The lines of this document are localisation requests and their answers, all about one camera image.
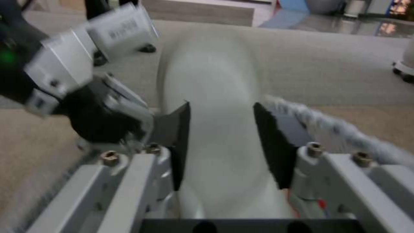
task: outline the beige carpet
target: beige carpet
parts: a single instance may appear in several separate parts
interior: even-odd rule
[[[76,25],[78,15],[28,12],[27,19],[54,34]],[[204,24],[155,21],[163,44],[191,28]],[[368,135],[390,141],[414,152],[414,86],[391,72],[405,39],[375,38],[290,30],[225,27],[239,32],[257,57],[263,93],[307,104],[355,124]],[[100,71],[115,74],[151,107],[157,107],[155,83],[160,52],[135,53]],[[0,101],[2,108],[14,108]],[[62,118],[38,119],[18,109],[0,111],[0,210],[33,169],[52,158],[64,170],[78,158],[74,132]]]

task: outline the green light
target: green light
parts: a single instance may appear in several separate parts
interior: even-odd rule
[[[6,64],[13,64],[16,62],[16,55],[8,50],[0,51],[0,62]]]

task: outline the robotic hand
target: robotic hand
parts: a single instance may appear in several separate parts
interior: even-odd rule
[[[89,142],[132,136],[145,144],[153,128],[146,103],[111,74],[92,72],[97,51],[111,62],[157,38],[143,6],[125,4],[52,38],[29,25],[15,1],[0,1],[0,11],[0,94],[41,117],[68,116]]]

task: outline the black shoe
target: black shoe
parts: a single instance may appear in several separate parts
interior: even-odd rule
[[[143,52],[143,53],[155,53],[156,52],[156,48],[152,44],[149,44],[149,45],[147,45],[145,47],[140,48],[139,51],[140,52]]]

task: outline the brass screw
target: brass screw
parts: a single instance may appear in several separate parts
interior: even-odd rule
[[[364,153],[364,152],[356,152],[352,154],[352,160],[359,166],[359,167],[369,167],[372,162],[371,155]]]
[[[310,157],[318,158],[322,155],[324,148],[317,142],[309,142],[306,144],[306,151]]]
[[[161,147],[156,143],[151,143],[147,147],[145,147],[145,152],[148,154],[155,154],[160,155],[161,154]]]
[[[113,167],[119,162],[119,154],[116,151],[109,150],[101,154],[101,160],[105,166]]]

